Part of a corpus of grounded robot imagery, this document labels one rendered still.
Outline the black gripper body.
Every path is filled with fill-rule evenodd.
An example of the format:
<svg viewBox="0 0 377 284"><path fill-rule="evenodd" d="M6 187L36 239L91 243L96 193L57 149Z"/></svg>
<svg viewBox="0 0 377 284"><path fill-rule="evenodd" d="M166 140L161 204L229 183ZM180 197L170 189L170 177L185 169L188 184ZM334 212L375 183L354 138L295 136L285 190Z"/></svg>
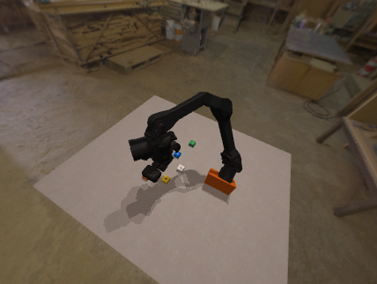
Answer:
<svg viewBox="0 0 377 284"><path fill-rule="evenodd" d="M147 178L148 180L156 183L159 178L161 177L161 172L158 170L166 166L166 164L170 161L173 157L172 153L175 151L176 153L179 152L181 149L181 145L175 141L171 141L171 149L170 152L167 154L158 154L154 150L156 161L151 165L147 165L145 169L142 171L143 177ZM174 150L174 151L173 151Z"/></svg>

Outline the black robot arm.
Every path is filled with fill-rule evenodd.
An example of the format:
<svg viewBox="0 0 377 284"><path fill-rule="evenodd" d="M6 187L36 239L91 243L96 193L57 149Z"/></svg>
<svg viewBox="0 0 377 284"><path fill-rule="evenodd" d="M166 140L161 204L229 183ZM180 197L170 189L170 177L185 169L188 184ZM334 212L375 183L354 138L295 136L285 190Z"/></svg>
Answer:
<svg viewBox="0 0 377 284"><path fill-rule="evenodd" d="M152 159L156 161L154 150L158 154L167 154L171 149L171 141L177 139L173 131L175 123L202 106L209 107L211 113L218 121L224 151L221 160L224 164L219 171L221 179L231 183L237 173L242 170L240 153L235 148L231 115L233 113L232 101L220 98L208 92L199 92L181 104L165 111L160 111L148 117L145 137L129 140L130 151L134 161Z"/></svg>

